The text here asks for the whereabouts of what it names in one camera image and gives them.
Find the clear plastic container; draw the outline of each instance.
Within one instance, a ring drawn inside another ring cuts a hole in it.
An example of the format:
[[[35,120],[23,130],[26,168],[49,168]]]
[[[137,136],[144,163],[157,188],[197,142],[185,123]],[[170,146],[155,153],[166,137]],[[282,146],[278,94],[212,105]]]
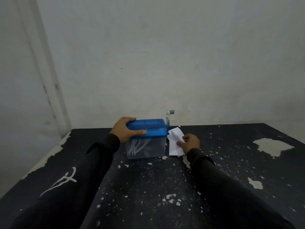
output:
[[[167,129],[163,119],[135,120],[126,126],[130,130],[147,131],[146,135],[132,137],[125,143],[128,159],[164,156]]]

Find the worn table surface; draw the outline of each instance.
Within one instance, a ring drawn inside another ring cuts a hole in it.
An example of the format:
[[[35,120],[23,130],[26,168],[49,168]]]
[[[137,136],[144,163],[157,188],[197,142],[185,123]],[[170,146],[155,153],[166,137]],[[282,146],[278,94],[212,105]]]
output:
[[[297,228],[305,228],[303,143],[266,124],[181,126],[180,129],[184,134],[197,135],[201,149],[223,172],[242,182]],[[69,171],[89,146],[108,132],[107,128],[72,130],[62,145],[63,150],[49,157],[44,167],[20,180],[0,200],[0,228],[9,227],[21,209],[28,207]],[[257,150],[258,145],[253,143],[262,138],[283,141],[294,148],[273,158]],[[121,147],[81,228],[97,225],[106,228],[221,228],[204,196],[197,193],[182,157],[168,157],[127,160]],[[248,178],[260,181],[263,189],[254,189]]]

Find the white logo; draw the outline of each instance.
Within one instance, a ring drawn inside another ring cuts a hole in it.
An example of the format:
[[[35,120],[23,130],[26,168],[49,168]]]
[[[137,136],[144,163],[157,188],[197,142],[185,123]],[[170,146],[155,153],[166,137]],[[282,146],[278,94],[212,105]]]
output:
[[[48,189],[48,190],[46,190],[45,192],[47,192],[47,191],[49,191],[49,190],[51,190],[51,189],[54,189],[54,188],[56,188],[56,187],[59,187],[59,186],[61,186],[62,184],[68,182],[68,181],[77,182],[74,178],[72,178],[72,177],[74,176],[75,172],[76,172],[76,168],[75,168],[75,167],[72,167],[72,169],[73,169],[73,173],[72,173],[72,175],[71,175],[70,177],[67,177],[67,175],[68,175],[68,173],[69,173],[69,172],[67,172],[61,179],[59,179],[57,182],[55,182],[55,183],[51,186],[51,188]],[[58,183],[58,182],[60,182],[60,181],[62,181],[62,180],[64,180],[64,179],[66,179],[66,180],[63,181],[63,182],[61,182],[61,183],[59,183],[58,185],[54,186],[56,183]]]

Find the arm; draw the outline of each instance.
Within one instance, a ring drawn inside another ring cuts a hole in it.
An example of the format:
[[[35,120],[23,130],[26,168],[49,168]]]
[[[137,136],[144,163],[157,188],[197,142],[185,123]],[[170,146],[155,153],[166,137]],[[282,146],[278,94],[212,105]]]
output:
[[[240,182],[219,170],[211,158],[200,150],[192,134],[178,143],[187,151],[198,190],[223,224],[229,228],[295,228],[288,220],[245,188]]]
[[[10,228],[79,228],[120,143],[146,134],[144,130],[127,129],[126,123],[133,120],[121,118],[101,142],[88,149],[78,165],[43,192]]]

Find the person's left arm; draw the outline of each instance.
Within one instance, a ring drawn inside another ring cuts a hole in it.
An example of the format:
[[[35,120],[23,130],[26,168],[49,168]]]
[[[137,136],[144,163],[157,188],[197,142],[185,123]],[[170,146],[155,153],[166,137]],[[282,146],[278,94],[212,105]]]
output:
[[[101,142],[88,149],[78,165],[43,192],[10,228],[79,228],[120,143],[146,134],[145,130],[131,131],[126,127],[134,120],[122,117]]]

